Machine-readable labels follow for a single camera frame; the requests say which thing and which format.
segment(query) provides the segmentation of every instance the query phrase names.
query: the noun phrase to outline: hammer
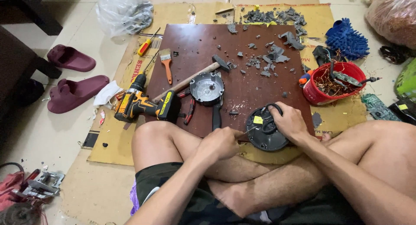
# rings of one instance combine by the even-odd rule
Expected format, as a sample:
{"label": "hammer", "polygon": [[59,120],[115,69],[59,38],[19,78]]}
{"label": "hammer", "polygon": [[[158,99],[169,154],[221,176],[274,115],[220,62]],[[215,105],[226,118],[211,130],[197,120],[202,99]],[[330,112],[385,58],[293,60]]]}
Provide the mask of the hammer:
{"label": "hammer", "polygon": [[[190,81],[195,77],[195,76],[197,76],[198,74],[200,74],[200,73],[203,73],[203,72],[212,72],[212,71],[214,71],[214,70],[216,70],[217,68],[221,68],[222,70],[224,70],[224,71],[226,71],[226,72],[230,72],[230,67],[226,64],[226,62],[224,61],[224,60],[222,60],[218,55],[213,55],[212,56],[212,61],[214,62],[213,64],[211,64],[210,66],[208,66],[208,67],[206,67],[206,68],[204,68],[204,69],[202,69],[202,70],[200,70],[199,72],[197,72],[197,73],[195,73],[195,74],[193,74],[193,75],[191,75],[190,77],[188,77],[187,79],[185,79],[185,80],[183,80],[182,82],[180,82],[179,84],[177,84],[177,85],[175,85],[175,86],[173,86],[171,89],[169,89],[169,90],[173,90],[173,91],[175,91],[175,93],[178,93],[179,91],[182,91],[184,88],[186,88],[186,87],[188,87],[189,86],[189,83],[190,83]],[[157,97],[155,97],[152,101],[154,102],[154,103],[158,103],[162,98],[163,98],[163,96],[164,95],[166,95],[166,93],[169,91],[169,90],[166,90],[166,91],[164,91],[161,95],[159,95],[159,96],[157,96]]]}

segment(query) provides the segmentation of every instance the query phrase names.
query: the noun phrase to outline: red bucket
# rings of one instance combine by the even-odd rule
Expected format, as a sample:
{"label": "red bucket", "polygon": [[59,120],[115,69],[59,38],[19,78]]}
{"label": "red bucket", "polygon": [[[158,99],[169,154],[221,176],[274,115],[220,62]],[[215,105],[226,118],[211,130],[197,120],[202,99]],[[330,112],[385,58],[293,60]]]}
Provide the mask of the red bucket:
{"label": "red bucket", "polygon": [[[305,86],[303,87],[303,94],[305,95],[306,99],[309,100],[310,103],[314,104],[314,105],[325,105],[328,103],[331,103],[335,100],[338,99],[343,99],[346,98],[348,96],[354,95],[356,93],[358,93],[360,90],[362,90],[364,88],[364,86],[366,85],[365,83],[357,90],[355,90],[354,92],[351,92],[349,94],[344,94],[341,96],[329,96],[326,95],[325,93],[322,93],[317,85],[315,84],[314,78],[320,77],[322,75],[324,75],[324,73],[327,71],[326,69],[329,69],[331,67],[331,63],[326,63],[318,68],[316,68],[312,75],[311,75],[311,79],[305,84]],[[334,71],[341,71],[342,73],[351,76],[352,78],[358,80],[358,81],[363,81],[366,79],[364,73],[362,72],[362,70],[357,67],[357,65],[355,65],[354,63],[351,62],[336,62],[334,63]]]}

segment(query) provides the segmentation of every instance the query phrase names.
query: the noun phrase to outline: hammer head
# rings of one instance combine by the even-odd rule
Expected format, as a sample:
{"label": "hammer head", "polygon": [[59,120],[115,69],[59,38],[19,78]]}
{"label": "hammer head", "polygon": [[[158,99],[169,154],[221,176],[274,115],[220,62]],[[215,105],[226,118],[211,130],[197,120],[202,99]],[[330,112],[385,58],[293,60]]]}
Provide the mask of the hammer head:
{"label": "hammer head", "polygon": [[222,58],[220,58],[218,55],[216,55],[216,54],[214,54],[213,56],[212,56],[212,62],[217,62],[219,65],[220,65],[220,68],[222,69],[222,70],[224,70],[224,71],[226,71],[226,72],[230,72],[230,67],[227,65],[227,63],[222,59]]}

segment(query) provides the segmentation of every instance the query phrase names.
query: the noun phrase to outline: cordless drill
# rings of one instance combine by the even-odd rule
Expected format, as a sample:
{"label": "cordless drill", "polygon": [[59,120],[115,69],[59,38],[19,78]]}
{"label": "cordless drill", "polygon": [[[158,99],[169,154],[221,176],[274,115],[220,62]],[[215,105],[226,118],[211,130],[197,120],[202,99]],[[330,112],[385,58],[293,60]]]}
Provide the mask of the cordless drill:
{"label": "cordless drill", "polygon": [[176,123],[182,105],[180,98],[173,90],[169,90],[159,104],[152,103],[148,95],[143,93],[145,83],[146,74],[138,74],[118,103],[114,117],[132,123],[139,114],[145,113],[157,117],[158,120]]}

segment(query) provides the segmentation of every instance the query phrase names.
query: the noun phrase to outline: green circuit board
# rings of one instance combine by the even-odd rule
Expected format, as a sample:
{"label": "green circuit board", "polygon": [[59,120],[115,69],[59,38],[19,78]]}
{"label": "green circuit board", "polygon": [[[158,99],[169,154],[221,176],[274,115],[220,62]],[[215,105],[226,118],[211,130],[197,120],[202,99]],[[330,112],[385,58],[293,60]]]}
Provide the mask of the green circuit board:
{"label": "green circuit board", "polygon": [[361,102],[366,105],[374,119],[401,121],[375,94],[362,95]]}

